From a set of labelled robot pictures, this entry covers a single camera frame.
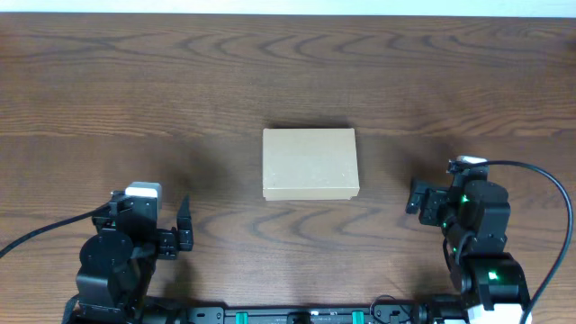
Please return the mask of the cardboard box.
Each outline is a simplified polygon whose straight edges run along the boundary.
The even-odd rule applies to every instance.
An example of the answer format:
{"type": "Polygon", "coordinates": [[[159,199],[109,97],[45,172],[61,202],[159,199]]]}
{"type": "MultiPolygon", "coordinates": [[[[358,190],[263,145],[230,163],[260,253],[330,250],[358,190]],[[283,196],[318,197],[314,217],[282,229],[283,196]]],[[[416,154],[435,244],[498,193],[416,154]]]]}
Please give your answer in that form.
{"type": "Polygon", "coordinates": [[[356,131],[263,130],[262,186],[268,201],[356,197],[360,191],[356,131]]]}

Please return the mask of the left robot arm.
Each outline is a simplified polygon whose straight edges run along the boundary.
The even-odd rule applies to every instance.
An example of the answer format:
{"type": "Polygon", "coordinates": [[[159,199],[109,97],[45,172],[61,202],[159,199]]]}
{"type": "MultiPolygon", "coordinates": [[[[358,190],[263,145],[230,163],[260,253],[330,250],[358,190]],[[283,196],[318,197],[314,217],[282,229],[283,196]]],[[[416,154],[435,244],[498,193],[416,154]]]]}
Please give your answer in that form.
{"type": "Polygon", "coordinates": [[[194,245],[190,198],[172,229],[158,227],[157,197],[115,191],[91,216],[96,234],[81,248],[78,294],[66,304],[62,322],[186,323],[187,310],[148,296],[159,259],[175,260],[194,245]]]}

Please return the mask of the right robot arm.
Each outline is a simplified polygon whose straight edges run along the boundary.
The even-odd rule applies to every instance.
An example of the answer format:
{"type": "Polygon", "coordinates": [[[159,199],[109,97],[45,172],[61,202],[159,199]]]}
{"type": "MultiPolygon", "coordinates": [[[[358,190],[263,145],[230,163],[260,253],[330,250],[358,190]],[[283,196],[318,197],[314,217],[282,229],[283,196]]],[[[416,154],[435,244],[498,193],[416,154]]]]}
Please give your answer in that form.
{"type": "Polygon", "coordinates": [[[406,212],[439,227],[456,295],[436,295],[413,311],[416,323],[519,323],[530,303],[524,271],[504,250],[507,190],[483,179],[448,188],[414,179],[406,212]]]}

